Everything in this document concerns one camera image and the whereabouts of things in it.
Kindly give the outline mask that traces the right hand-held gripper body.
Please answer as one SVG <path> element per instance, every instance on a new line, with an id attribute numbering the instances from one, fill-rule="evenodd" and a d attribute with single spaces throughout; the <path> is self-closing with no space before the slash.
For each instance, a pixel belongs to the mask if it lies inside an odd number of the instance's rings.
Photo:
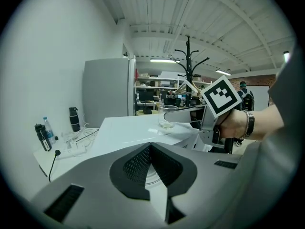
<path id="1" fill-rule="evenodd" d="M 225 139 L 216 126 L 218 118 L 241 103 L 241 98 L 226 76 L 221 76 L 201 91 L 205 101 L 201 122 L 200 138 L 203 143 L 217 148 L 225 148 Z"/>

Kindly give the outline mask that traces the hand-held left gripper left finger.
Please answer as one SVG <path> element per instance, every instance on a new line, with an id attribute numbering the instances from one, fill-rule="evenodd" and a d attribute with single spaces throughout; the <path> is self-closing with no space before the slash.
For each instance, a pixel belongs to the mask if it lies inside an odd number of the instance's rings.
<path id="1" fill-rule="evenodd" d="M 150 144 L 89 158 L 44 187 L 32 205 L 48 228 L 160 229 L 145 189 Z"/>

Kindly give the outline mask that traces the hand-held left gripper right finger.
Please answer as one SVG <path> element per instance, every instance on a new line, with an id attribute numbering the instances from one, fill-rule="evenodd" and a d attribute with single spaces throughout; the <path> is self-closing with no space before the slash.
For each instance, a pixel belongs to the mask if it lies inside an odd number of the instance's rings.
<path id="1" fill-rule="evenodd" d="M 239 154 L 188 150 L 151 143 L 160 183 L 151 191 L 162 217 L 152 229 L 238 229 L 241 200 Z"/>

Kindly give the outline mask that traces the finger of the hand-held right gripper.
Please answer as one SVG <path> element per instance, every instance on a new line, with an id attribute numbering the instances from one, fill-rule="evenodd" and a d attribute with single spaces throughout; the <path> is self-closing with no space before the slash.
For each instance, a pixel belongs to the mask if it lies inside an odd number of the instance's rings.
<path id="1" fill-rule="evenodd" d="M 178 110 L 181 111 L 181 110 L 189 110 L 189 111 L 200 111 L 202 109 L 205 109 L 206 105 L 195 105 L 195 106 L 189 106 L 189 107 L 181 107 L 179 108 Z"/>
<path id="2" fill-rule="evenodd" d="M 192 123 L 201 121 L 203 116 L 202 108 L 184 108 L 165 113 L 164 119 L 174 123 Z"/>

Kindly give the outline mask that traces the person's right hand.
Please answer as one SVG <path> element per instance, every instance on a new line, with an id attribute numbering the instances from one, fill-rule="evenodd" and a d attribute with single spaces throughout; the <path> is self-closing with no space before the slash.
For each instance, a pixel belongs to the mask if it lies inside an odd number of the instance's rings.
<path id="1" fill-rule="evenodd" d="M 221 138 L 238 138 L 245 134 L 246 124 L 246 113 L 232 109 L 218 118 L 216 126 Z"/>

